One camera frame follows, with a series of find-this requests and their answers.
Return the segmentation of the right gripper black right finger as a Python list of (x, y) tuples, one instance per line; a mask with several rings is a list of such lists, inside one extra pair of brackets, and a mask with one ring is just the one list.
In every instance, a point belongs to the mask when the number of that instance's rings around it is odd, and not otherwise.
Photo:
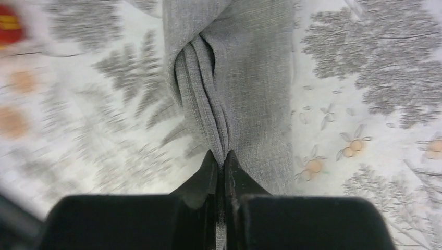
[(225, 249), (394, 249), (374, 205), (356, 197), (275, 196), (224, 161)]

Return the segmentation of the grey cloth napkin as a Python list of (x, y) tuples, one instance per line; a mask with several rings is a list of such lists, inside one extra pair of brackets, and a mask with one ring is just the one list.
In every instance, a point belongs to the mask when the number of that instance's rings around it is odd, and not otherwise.
[(291, 1), (163, 1), (157, 97), (219, 161), (236, 152), (272, 194), (294, 191), (290, 108)]

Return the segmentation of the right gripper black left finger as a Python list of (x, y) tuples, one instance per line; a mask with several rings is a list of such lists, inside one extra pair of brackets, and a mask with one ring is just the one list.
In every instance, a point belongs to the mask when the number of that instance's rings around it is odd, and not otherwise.
[(72, 195), (51, 210), (38, 249), (214, 249), (218, 164), (167, 195)]

